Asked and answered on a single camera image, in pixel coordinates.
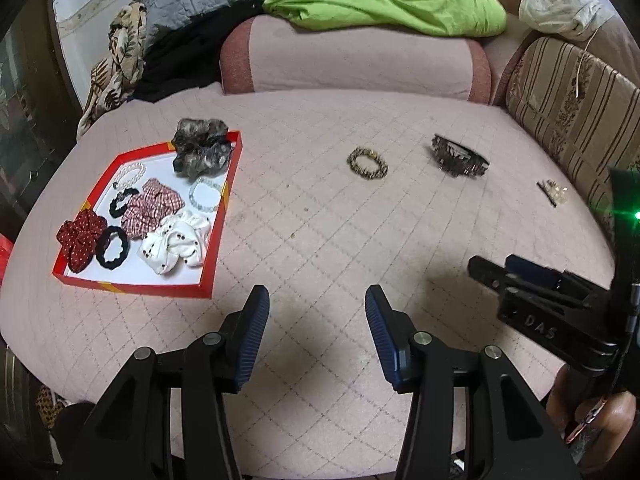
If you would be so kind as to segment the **person right hand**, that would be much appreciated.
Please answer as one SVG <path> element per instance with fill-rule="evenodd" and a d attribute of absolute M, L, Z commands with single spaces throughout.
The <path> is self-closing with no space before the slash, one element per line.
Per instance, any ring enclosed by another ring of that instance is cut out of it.
<path fill-rule="evenodd" d="M 555 375 L 549 392 L 546 412 L 562 438 L 573 422 L 582 422 L 596 406 L 598 399 L 578 399 L 585 377 L 564 364 Z M 589 437 L 578 462 L 583 474 L 597 474 L 618 452 L 629 436 L 637 418 L 637 398 L 623 391 L 612 394 L 596 418 L 575 439 Z"/>

